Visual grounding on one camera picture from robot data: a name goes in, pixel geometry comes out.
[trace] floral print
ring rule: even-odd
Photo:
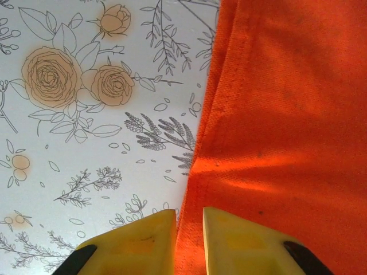
[[[100,26],[100,31],[103,36],[108,34],[123,34],[130,26],[131,14],[122,5],[115,5],[106,10],[97,25]]]
[[[82,81],[95,99],[108,106],[127,103],[135,85],[123,68],[109,65],[102,66],[99,70],[86,71]]]
[[[31,53],[22,68],[29,100],[36,106],[60,109],[75,101],[81,87],[81,68],[75,58],[42,47]]]

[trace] line drawing of leaf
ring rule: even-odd
[[[51,122],[52,123],[60,122],[64,119],[64,117],[65,117],[64,113],[55,113],[51,118]]]
[[[55,36],[52,39],[54,48],[64,51],[68,49],[71,53],[76,49],[76,37],[74,32],[64,23],[58,28]]]
[[[168,202],[165,202],[165,203],[163,204],[163,209],[167,210],[167,209],[169,209],[169,208],[170,208],[170,205],[168,204]]]
[[[24,24],[32,33],[42,40],[49,41],[53,39],[54,35],[47,26],[46,14],[26,7],[20,7],[19,13]]]
[[[10,188],[14,183],[14,177],[11,176],[9,180],[7,181],[7,187]]]
[[[184,141],[184,140],[179,139],[179,138],[177,138],[177,137],[175,137],[175,136],[173,136],[173,135],[171,135],[171,134],[169,134],[169,133],[165,133],[165,136],[166,136],[167,138],[169,138],[169,139],[170,139],[170,141],[171,141],[172,143],[176,144],[176,145],[179,145],[179,146],[185,146],[185,145],[186,145],[186,143],[185,143],[185,141]]]
[[[83,118],[83,117],[79,117],[78,118],[78,122],[79,122],[79,124],[83,127],[83,128],[86,128],[86,129],[88,129],[89,128],[89,126],[88,126],[88,122],[87,122],[87,120],[85,119],[85,118]]]
[[[194,102],[194,99],[195,99],[195,94],[194,93],[191,93],[189,103],[191,104],[192,102]]]
[[[99,50],[100,42],[92,42],[82,47],[77,52],[77,54],[75,55],[75,59],[76,61],[78,61],[83,72],[93,68],[97,60]]]
[[[154,56],[153,62],[156,62],[163,55],[163,52],[164,52],[164,48],[162,48],[159,51],[157,51],[157,53]]]
[[[160,76],[156,76],[155,78],[154,78],[154,83],[158,83],[158,82],[160,82],[160,80],[162,79],[162,75],[160,75]]]
[[[175,27],[171,33],[171,37],[174,37],[175,34],[177,33],[177,28]]]
[[[119,146],[120,146],[120,145],[118,145],[118,144],[117,144],[117,143],[115,143],[115,142],[112,142],[112,143],[110,143],[108,146],[109,146],[109,148],[116,149],[116,148],[119,148]]]
[[[69,133],[73,131],[74,124],[70,121],[63,121],[50,130],[50,133]]]
[[[197,114],[194,110],[192,110],[191,108],[189,108],[189,111],[190,113],[194,116],[194,117],[197,117]]]
[[[175,119],[174,117],[171,117],[170,116],[170,120],[174,123],[174,125],[176,126],[177,128],[177,133],[179,135],[185,135],[185,132],[184,132],[184,128],[182,127],[181,123],[177,121],[177,119]]]
[[[130,151],[130,146],[126,143],[122,143],[122,146],[125,148],[126,151]]]
[[[130,69],[130,67],[128,65],[126,65],[126,63],[124,63],[123,61],[121,61],[121,66],[122,68],[129,74],[131,75],[132,70]]]
[[[13,89],[20,95],[23,99],[29,99],[27,91],[25,90],[25,82],[23,79],[17,78],[9,81]]]
[[[7,149],[9,150],[9,152],[11,154],[14,153],[14,146],[13,144],[11,143],[11,141],[9,139],[6,140],[6,144],[7,144]]]
[[[83,225],[83,224],[84,224],[84,222],[83,222],[83,221],[81,221],[81,220],[79,220],[79,219],[74,219],[74,218],[70,218],[70,219],[69,219],[69,222],[71,222],[71,223],[73,223],[73,224],[75,224],[75,225]]]
[[[172,156],[172,158],[179,160],[180,162],[182,162],[182,164],[180,164],[178,166],[178,168],[181,169],[190,169],[191,167],[191,163],[193,160],[193,153],[183,153],[183,157],[180,156]]]
[[[74,134],[74,138],[78,143],[83,143],[87,140],[88,136],[82,129],[78,129]]]
[[[78,27],[81,22],[83,21],[83,16],[81,16],[80,13],[77,13],[74,15],[74,17],[70,20],[69,26],[72,29],[75,29],[76,27]]]
[[[139,81],[139,80],[140,80],[140,78],[141,78],[141,77],[140,77],[139,73],[135,73],[135,75],[134,75],[134,79]]]
[[[160,44],[162,44],[163,43],[163,40],[159,40],[158,42],[157,42],[157,44],[155,44],[155,46],[154,46],[154,49],[155,48],[157,48]]]
[[[165,65],[165,62],[166,62],[166,60],[164,59],[164,60],[160,63],[160,65],[158,66],[158,71],[160,71],[160,70],[163,68],[163,66]]]
[[[187,142],[189,143],[189,146],[194,147],[195,146],[195,138],[194,138],[194,135],[193,135],[191,129],[185,123],[182,123],[182,126],[185,129]]]
[[[11,168],[11,166],[8,163],[4,162],[3,160],[0,160],[0,165],[4,166],[5,168]]]
[[[55,16],[53,16],[52,13],[50,12],[46,12],[46,23],[47,23],[47,27],[55,32],[56,31],[56,27],[57,27],[57,22],[56,22],[56,18]]]
[[[198,38],[198,40],[199,40],[201,43],[205,44],[205,45],[211,45],[211,44],[212,44],[210,41],[208,41],[208,40],[206,40],[206,39]]]
[[[76,112],[76,103],[75,101],[70,103],[68,106],[64,108],[64,114],[68,117],[72,118]]]
[[[55,114],[57,114],[57,113],[53,110],[42,109],[42,110],[39,110],[37,112],[31,113],[28,117],[30,117],[32,119],[50,121]]]
[[[117,135],[121,131],[121,127],[117,125],[102,125],[95,128],[92,134],[99,138],[107,138],[109,136]]]
[[[162,11],[163,16],[168,20],[168,21],[172,21],[172,19],[168,16],[168,14],[166,14],[164,11]]]
[[[147,79],[147,78],[141,78],[139,79],[139,83],[142,87],[152,91],[152,92],[155,92],[155,86],[154,86],[154,83],[153,81],[151,81],[150,79]]]
[[[157,112],[163,112],[167,108],[168,108],[168,105],[166,103],[160,103],[154,107],[154,110]]]
[[[206,49],[206,50],[202,50],[202,51],[198,52],[198,53],[196,54],[196,58],[198,58],[198,57],[202,56],[203,54],[207,53],[208,51],[210,51],[210,49]]]
[[[112,48],[112,52],[113,53],[122,53],[124,51],[125,47],[124,46],[114,46]]]
[[[207,33],[207,32],[202,32],[202,33],[204,33],[205,34],[205,36],[206,37],[208,37],[209,39],[212,39],[213,37],[209,34],[209,33]]]
[[[140,10],[142,10],[142,11],[153,11],[153,10],[155,10],[155,8],[153,8],[153,7],[142,7]]]
[[[204,70],[206,67],[208,67],[210,64],[210,59],[206,60],[200,67],[200,70]]]
[[[80,101],[78,101],[76,103],[76,110],[79,111],[79,112],[84,111],[87,108],[88,108],[88,106],[86,106],[84,103],[82,103]]]
[[[104,109],[106,105],[104,103],[100,103],[98,105],[92,106],[89,110],[87,110],[87,113],[99,113]]]
[[[48,161],[48,164],[50,165],[51,169],[55,172],[60,172],[60,169],[58,168],[58,166],[55,164],[55,162],[52,162],[51,160]]]
[[[89,119],[87,119],[87,123],[88,123],[88,126],[90,127],[90,126],[92,126],[92,124],[93,124],[93,118],[89,118]]]
[[[170,178],[169,176],[164,176],[164,178],[168,180],[169,182],[176,182],[174,179]]]

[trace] rose illustration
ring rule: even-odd
[[[36,106],[58,110],[75,101],[81,87],[81,68],[61,50],[42,47],[24,62],[22,75],[29,100]]]
[[[134,81],[123,68],[110,65],[99,70],[88,70],[81,79],[95,99],[109,106],[128,102],[134,86]]]
[[[123,34],[126,32],[131,22],[130,12],[120,4],[106,10],[97,25],[100,31],[108,35]]]

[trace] lavender sprig illustration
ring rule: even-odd
[[[172,144],[186,149],[189,152],[183,153],[183,157],[172,157],[183,162],[183,164],[178,166],[179,168],[190,168],[196,141],[191,129],[185,123],[181,124],[177,119],[170,117],[170,121],[159,119],[160,124],[157,126],[143,113],[141,116],[145,122],[128,112],[125,114],[128,117],[125,120],[126,128],[132,132],[141,134],[136,135],[136,138],[143,148],[162,151],[167,149],[167,144]]]
[[[96,191],[101,191],[102,189],[113,189],[116,190],[120,186],[120,181],[122,180],[121,172],[116,168],[105,167],[103,169],[98,169],[96,174],[98,176],[97,180],[91,181],[89,176],[91,173],[87,172],[87,169],[80,172],[81,175],[76,175],[72,177],[72,181],[68,182],[70,191],[63,190],[61,196],[54,199],[54,201],[59,200],[63,205],[70,202],[72,205],[83,208],[91,205],[91,198],[83,198],[82,192],[89,193],[90,187],[93,187]]]

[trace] fabric fold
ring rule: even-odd
[[[367,272],[366,7],[222,0],[176,274],[205,274],[205,206],[293,235],[335,274]]]

